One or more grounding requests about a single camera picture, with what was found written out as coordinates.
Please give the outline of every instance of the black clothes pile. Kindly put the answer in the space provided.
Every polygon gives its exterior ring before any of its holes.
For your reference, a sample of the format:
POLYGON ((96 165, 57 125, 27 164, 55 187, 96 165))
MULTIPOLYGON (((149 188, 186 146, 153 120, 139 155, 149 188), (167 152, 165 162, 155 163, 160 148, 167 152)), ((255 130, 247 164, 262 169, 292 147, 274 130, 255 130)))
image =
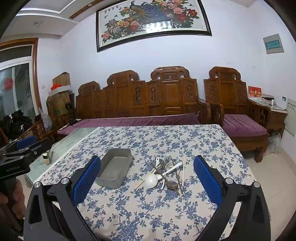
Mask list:
POLYGON ((21 110, 6 115, 3 117, 3 120, 0 120, 0 127, 7 138, 11 140, 17 139, 32 125, 30 117, 24 116, 21 110))

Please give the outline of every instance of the wooden door frame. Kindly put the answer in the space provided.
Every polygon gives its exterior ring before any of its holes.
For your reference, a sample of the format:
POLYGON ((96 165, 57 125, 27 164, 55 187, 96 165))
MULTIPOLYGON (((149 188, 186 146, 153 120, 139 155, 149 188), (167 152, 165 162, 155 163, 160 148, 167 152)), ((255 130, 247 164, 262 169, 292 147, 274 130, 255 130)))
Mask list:
POLYGON ((14 39, 7 42, 0 43, 0 51, 13 47, 20 47, 23 45, 32 45, 32 69, 33 69, 33 87, 34 95, 37 104, 37 109, 42 108, 38 79, 37 79, 37 48, 38 48, 38 38, 27 38, 27 39, 14 39))

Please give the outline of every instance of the purple seat cushion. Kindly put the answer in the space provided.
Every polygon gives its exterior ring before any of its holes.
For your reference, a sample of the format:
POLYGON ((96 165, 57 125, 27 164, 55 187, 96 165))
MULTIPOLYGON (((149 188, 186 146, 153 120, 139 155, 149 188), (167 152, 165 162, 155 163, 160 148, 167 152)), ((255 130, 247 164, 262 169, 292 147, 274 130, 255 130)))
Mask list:
POLYGON ((224 115, 222 128, 230 138, 257 137, 266 134, 263 126, 246 115, 224 115))
POLYGON ((58 133, 69 135, 78 127, 88 128, 99 126, 175 126, 199 124, 200 123, 195 113, 147 117, 86 119, 74 124, 73 126, 68 126, 66 129, 58 130, 58 133))

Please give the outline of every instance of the clear plastic bag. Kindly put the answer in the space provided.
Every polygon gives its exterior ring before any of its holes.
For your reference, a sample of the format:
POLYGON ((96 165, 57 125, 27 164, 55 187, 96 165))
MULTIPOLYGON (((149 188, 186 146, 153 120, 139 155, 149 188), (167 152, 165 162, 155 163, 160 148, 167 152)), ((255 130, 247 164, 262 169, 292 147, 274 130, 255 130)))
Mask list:
POLYGON ((279 134, 278 131, 275 131, 271 133, 271 135, 268 137, 267 152, 279 154, 280 147, 281 147, 281 135, 279 134))
POLYGON ((39 108, 39 113, 41 113, 41 118, 43 120, 43 125, 46 131, 50 131, 52 129, 52 119, 48 114, 43 113, 43 110, 39 108))

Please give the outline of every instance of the gray plastic tray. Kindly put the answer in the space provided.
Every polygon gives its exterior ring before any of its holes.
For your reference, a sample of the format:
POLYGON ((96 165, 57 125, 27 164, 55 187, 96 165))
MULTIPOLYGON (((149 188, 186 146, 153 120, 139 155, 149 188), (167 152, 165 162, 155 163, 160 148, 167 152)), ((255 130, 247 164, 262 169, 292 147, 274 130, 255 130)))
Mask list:
POLYGON ((119 188, 133 161, 130 149, 110 149, 101 160, 101 170, 96 177, 99 186, 119 188))

